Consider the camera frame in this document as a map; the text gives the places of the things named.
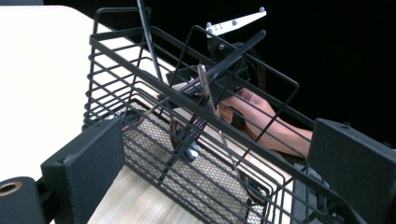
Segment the metal wire frame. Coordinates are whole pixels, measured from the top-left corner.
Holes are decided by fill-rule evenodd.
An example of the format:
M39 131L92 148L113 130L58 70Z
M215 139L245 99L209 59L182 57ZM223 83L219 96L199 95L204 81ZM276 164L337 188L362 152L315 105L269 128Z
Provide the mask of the metal wire frame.
M118 113L122 110L128 109L136 109L141 108L144 111L148 111L151 108L155 107L156 109L152 114L147 114L145 112L141 112L136 110L136 113L144 119L145 123L149 123L151 128L158 132L164 133L166 136L172 136L178 138L181 143L185 143L185 139L180 138L179 136L172 135L169 130L166 128L167 123L169 122L170 117L174 117L180 120L184 125L189 127L190 130L194 130L198 132L197 142L199 147L202 149L202 153L200 153L200 159L203 159L205 164L210 164L216 167L220 173L223 175L227 175L231 178L233 182L232 188L225 188L221 185L218 179L213 178L211 175L202 172L199 168L194 166L193 163L186 163L180 158L180 154L175 153L175 151L171 147L165 147L164 138L157 139L150 134L147 134L147 128L141 129L143 124L136 125L136 123L131 122L129 125L132 129L133 135L129 135L126 133L124 135L125 143L135 144L137 147L128 147L126 144L125 150L126 152L132 153L132 155L137 155L137 158L131 159L127 157L127 164L145 177L150 183L157 186L158 189L162 190L164 193L173 198L176 202L181 203L186 209L190 212L198 216L205 222L232 222L235 220L250 222L252 220L248 219L249 213L246 212L246 216L244 213L238 213L234 210L230 210L227 208L228 204L224 203L221 199L217 198L217 195L211 195L207 192L206 188L202 188L200 186L194 185L194 178L190 176L186 176L179 169L177 169L177 165L174 164L169 165L164 162L163 157L176 157L178 163L182 163L184 168L188 167L191 170L188 174L195 174L200 176L200 178L204 179L207 188L216 187L221 192L226 192L228 198L231 198L236 206L240 206L244 208L246 211L252 211L253 215L258 217L257 220L260 222L275 222L279 223L282 221L282 217L287 217L290 219L292 223L310 223L312 220L318 218L321 220L333 220L336 222L339 217L335 216L334 208L338 204L344 204L343 200L340 199L336 193L334 193L324 182L318 181L316 178L310 175L309 167L296 168L293 164L290 164L279 158L274 152L264 148L257 144L257 141L248 138L244 134L241 134L240 131L236 130L234 127L228 125L223 120L216 118L213 114L207 113L207 111L202 108L199 104L196 104L192 99L183 94L184 91L175 90L172 88L172 81L170 84L166 84L163 82L161 78L158 76L162 76L160 70L164 70L167 73L177 74L177 71L181 68L189 68L192 72L196 72L196 70L185 62L185 57L192 57L197 62L202 62L204 64L208 64L210 66L216 66L216 62L206 57L203 53L201 53L197 49L193 49L191 47L191 37L195 33L200 33L204 35L208 34L205 29L199 26L191 27L191 31L187 38L186 43L183 43L169 34L165 33L161 29L157 27L148 27L148 25L144 25L145 27L134 27L132 29L121 30L121 31L111 31L107 33L94 34L90 38L90 43L92 45L92 55L90 56L90 60L92 62L92 70L88 75L88 79L90 81L90 87L87 91L87 97L89 98L88 103L86 104L87 112L84 114L84 128L96 123L100 122L103 119L109 118L117 118ZM152 40L148 44L146 42L145 35L150 34L149 40ZM114 38L129 38L131 36L141 36L141 42L135 43L131 42L130 45L122 46L120 48L111 49L107 47L102 41L114 39ZM179 49L179 54L171 53L167 49L163 48L161 45L157 45L157 38L160 38L162 41L170 44L172 47ZM213 38L218 38L222 43L227 45L230 48L234 48L234 46L227 41L213 36ZM132 59L125 59L120 56L118 52L127 50L127 49L139 49L140 53L138 56ZM151 54L149 57L143 56L143 50L149 49ZM160 52L167 59L167 63L172 64L175 67L175 70L170 70L167 66L162 65L161 63L154 63L155 73L150 74L147 71L140 69L140 64L144 61L151 61L153 58L157 58L157 55L154 52L154 49L157 52ZM107 57L114 61L116 64L113 65L105 65L101 64L99 60L100 57ZM260 61L259 59L249 55L244 54L244 57L250 59L254 63L260 64L264 66L269 72L274 74L275 76L280 77L281 79L288 82L291 86L294 87L294 90L291 91L290 96L285 102L281 102L277 100L274 96L268 94L267 92L261 91L245 80L240 80L243 83L245 88L248 88L260 95L260 97L266 99L271 105L277 108L276 117L280 116L281 113L288 114L289 116L295 118L303 125L308 127L313 126L313 121L308 119L298 111L288 106L288 103L292 99L292 97L296 94L298 90L298 84L290 79L289 77L283 75L279 71L276 71L274 68L269 66L268 64ZM120 76L115 72L118 68L124 68L128 71L126 75ZM111 81L101 82L96 78L105 74L112 78ZM120 87L116 89L111 88L113 84L118 84ZM164 100L159 100L155 96L161 95L163 98L167 98L168 102ZM175 108L181 108L183 113L179 113L175 110ZM227 141L236 145L237 148L244 151L242 155L236 153L233 150L230 150L212 135L208 134L206 130L202 130L200 127L194 125L194 121L196 118L200 118L205 121L207 128L212 130L222 130L227 135ZM266 133L267 129L271 123L262 130L262 134ZM140 143L138 143L138 136L140 138L144 138L145 142L150 142L156 146L156 148L164 153L162 156L158 156L157 153L151 152L150 147L144 147ZM144 148L143 152L137 151L137 148ZM262 183L262 187L265 189L262 192L249 184L244 182L243 180L236 177L233 173L232 163L225 158L227 153L231 153L232 156L238 159L238 168L241 170L245 170L247 174L256 179L257 181ZM282 179L278 181L274 179L273 176L265 173L255 164L251 163L246 159L246 155L254 157L255 160L259 160L262 162L264 166L269 168L275 173L280 170L281 172L277 172L277 175ZM160 163L149 163L148 161L159 161ZM159 179L159 176L165 176L165 179ZM295 182L298 180L304 185L305 188L305 196L296 195L292 190L288 189L288 186L291 182ZM184 184L189 184L190 186L194 186L194 188L184 188L179 183L183 182ZM237 189L239 186L243 186L245 189L250 189L255 191L257 194L262 196L262 199L268 202L262 208L260 212L252 210L252 201L249 199L247 195L243 195L243 192L239 196L235 196L234 193L236 191L240 191ZM189 194L193 194L196 191L201 192L204 196L209 198L212 203L203 200L202 197L196 197L194 200L198 203L192 203L186 198L185 193L181 192L187 191ZM312 204L309 202L308 196L310 192L314 191L315 195L318 196L318 202L320 206L317 204ZM305 216L297 217L292 211L283 208L283 202L285 199L285 195L292 198L293 203L298 202L305 206Z

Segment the round hole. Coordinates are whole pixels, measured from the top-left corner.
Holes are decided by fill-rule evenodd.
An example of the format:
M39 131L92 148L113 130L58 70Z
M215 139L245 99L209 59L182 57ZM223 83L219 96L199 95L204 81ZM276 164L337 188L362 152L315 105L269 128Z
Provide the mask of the round hole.
M0 197L6 196L17 191L22 186L22 182L10 182L0 187Z

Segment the finger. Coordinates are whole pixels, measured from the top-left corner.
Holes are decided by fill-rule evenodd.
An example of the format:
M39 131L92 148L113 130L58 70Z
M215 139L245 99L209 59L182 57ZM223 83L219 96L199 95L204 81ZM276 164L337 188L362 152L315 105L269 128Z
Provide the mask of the finger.
M246 100L246 101L250 101L250 99L251 99L251 97L252 97L253 94L254 94L254 93L253 93L252 91L250 91L250 90L248 90L248 89L246 89L246 88L242 89L242 90L239 92L239 95L240 95L244 100Z
M251 107L247 102L243 99L240 99L236 96L228 97L220 102L221 105L227 105L229 107L233 107L234 109L238 110L242 114L245 114L247 110Z
M227 123L233 122L233 111L231 111L228 107L224 105L219 105L219 113L222 119L224 119Z
M253 140L257 139L257 134L255 134L253 131L251 131L248 126L246 127L245 131L246 131L247 135L249 135L251 137L251 139L253 139Z

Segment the black wire basket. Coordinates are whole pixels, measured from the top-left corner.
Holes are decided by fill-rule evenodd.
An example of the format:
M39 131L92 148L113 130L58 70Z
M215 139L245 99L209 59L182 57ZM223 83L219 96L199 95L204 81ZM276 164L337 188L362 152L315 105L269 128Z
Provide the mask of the black wire basket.
M95 15L83 129L105 119L121 119L126 165L203 222L358 222L306 158L261 146L208 106L198 64L205 65L215 107L246 88L276 109L262 134L270 134L267 130L279 116L313 129L312 119L289 106L299 89L297 82L254 51L265 31L245 43L229 43L193 26L181 42L149 26L150 9L139 3L101 8ZM125 11L139 14L141 24L97 32L101 15ZM194 47L208 35L209 50ZM209 52L213 46L228 51L219 56ZM276 79L289 94L278 99L268 93L262 85L265 79Z

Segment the table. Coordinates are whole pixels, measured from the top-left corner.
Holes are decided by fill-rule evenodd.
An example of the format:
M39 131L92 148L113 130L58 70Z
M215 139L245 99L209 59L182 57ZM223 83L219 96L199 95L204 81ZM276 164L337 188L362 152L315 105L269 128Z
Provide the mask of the table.
M0 180L40 164L81 132L91 18L64 6L0 7ZM123 167L91 223L200 223Z

